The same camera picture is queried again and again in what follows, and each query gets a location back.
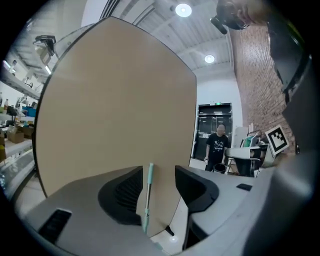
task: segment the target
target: ceiling beam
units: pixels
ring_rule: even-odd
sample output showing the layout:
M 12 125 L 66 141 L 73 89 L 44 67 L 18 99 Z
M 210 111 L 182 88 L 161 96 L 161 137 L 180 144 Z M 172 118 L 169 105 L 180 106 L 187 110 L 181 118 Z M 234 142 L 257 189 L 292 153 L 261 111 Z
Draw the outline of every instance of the ceiling beam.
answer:
M 22 59 L 24 58 L 24 54 L 27 54 L 27 55 L 32 54 L 29 45 L 16 44 L 14 46 L 14 49 L 15 49 L 16 53 L 19 54 Z
M 151 5 L 155 3 L 154 0 L 139 0 L 123 17 L 123 20 L 133 24 L 136 19 L 140 17 Z
M 215 2 L 213 2 L 212 0 L 210 1 L 207 1 L 207 2 L 203 2 L 203 3 L 200 3 L 196 6 L 194 6 L 192 8 L 192 12 L 197 12 L 201 7 L 206 7 L 206 6 L 209 6 L 209 5 L 212 5 L 212 4 L 216 4 Z M 155 30 L 153 30 L 150 34 L 151 35 L 155 35 L 156 33 L 158 33 L 159 31 L 161 31 L 162 29 L 164 29 L 166 26 L 168 26 L 171 22 L 177 20 L 177 19 L 180 19 L 181 17 L 178 16 L 177 14 L 174 14 L 171 18 L 167 19 L 164 23 L 162 23 L 160 26 L 158 26 Z
M 228 33 L 226 34 L 226 41 L 228 44 L 228 52 L 229 52 L 229 58 L 230 58 L 230 65 L 231 67 L 234 69 L 235 67 L 235 63 L 234 63 L 234 49 L 232 47 L 232 41 L 231 41 L 231 37 L 230 37 L 230 33 L 229 33 L 229 28 L 228 29 Z
M 17 50 L 12 46 L 9 54 L 23 67 L 25 71 L 29 71 L 27 64 L 23 61 L 21 56 L 18 54 Z
M 130 4 L 131 0 L 122 0 L 120 4 L 114 9 L 112 16 L 121 18 L 122 13 L 125 11 L 126 7 Z
M 230 62 L 209 64 L 192 71 L 197 77 L 218 75 L 220 73 L 233 72 Z
M 33 39 L 35 39 L 37 36 L 40 36 L 40 35 L 54 36 L 55 29 L 52 27 L 34 26 L 28 33 Z
M 212 45 L 212 47 L 215 47 L 215 45 L 217 45 L 217 44 L 224 44 L 224 43 L 227 43 L 226 36 L 223 36 L 223 37 L 220 37 L 217 39 L 212 39 L 210 41 L 206 41 L 203 43 L 199 43 L 199 44 L 192 46 L 192 47 L 189 47 L 183 51 L 177 52 L 177 55 L 181 58 L 183 55 L 196 52 L 198 49 L 200 49 L 202 47 L 206 47 L 206 46 L 210 46 L 210 45 Z

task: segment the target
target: man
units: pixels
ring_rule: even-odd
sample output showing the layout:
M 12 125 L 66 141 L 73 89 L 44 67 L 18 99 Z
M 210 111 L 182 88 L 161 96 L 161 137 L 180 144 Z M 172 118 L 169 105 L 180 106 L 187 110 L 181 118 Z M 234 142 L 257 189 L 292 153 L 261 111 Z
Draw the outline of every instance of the man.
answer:
M 225 135 L 226 126 L 220 124 L 216 132 L 211 134 L 206 141 L 206 154 L 204 161 L 208 161 L 205 170 L 211 172 L 216 164 L 225 162 L 225 150 L 228 148 L 229 141 Z

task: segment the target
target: beige board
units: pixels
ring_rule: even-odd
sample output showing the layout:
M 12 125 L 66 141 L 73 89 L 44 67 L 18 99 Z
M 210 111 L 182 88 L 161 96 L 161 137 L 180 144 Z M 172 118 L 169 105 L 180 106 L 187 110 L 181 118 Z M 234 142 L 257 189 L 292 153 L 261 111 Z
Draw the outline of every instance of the beige board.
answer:
M 148 235 L 161 232 L 180 199 L 175 165 L 189 165 L 195 109 L 196 77 L 180 58 L 142 29 L 101 21 L 59 60 L 43 94 L 35 150 L 45 192 L 143 166 L 144 216 L 154 163 Z

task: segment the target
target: red brick wall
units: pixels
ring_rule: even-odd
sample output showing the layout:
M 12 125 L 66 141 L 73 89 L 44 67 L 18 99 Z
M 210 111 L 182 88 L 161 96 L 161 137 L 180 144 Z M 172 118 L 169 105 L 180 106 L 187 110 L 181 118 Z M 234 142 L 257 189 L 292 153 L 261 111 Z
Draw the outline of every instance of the red brick wall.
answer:
M 295 138 L 282 116 L 285 95 L 270 57 L 269 34 L 266 27 L 251 26 L 230 32 L 234 71 L 239 87 L 243 125 L 253 123 L 263 133 L 280 124 L 290 142 L 287 152 L 295 151 Z

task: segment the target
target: ceiling light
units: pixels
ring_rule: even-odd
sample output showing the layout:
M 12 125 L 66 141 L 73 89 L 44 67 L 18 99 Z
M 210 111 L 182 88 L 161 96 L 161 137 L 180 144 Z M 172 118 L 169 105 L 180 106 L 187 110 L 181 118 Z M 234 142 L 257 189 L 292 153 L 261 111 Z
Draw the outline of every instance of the ceiling light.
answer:
M 180 3 L 175 8 L 176 14 L 178 14 L 180 17 L 188 17 L 192 13 L 192 9 L 189 5 L 186 3 Z
M 49 69 L 48 66 L 45 66 L 45 70 L 49 73 L 49 75 L 51 75 L 51 70 Z
M 11 66 L 9 65 L 9 63 L 6 62 L 5 60 L 3 61 L 3 63 L 4 63 L 9 69 L 11 68 Z
M 207 55 L 207 56 L 205 56 L 204 60 L 206 63 L 212 63 L 215 61 L 215 57 L 212 55 Z

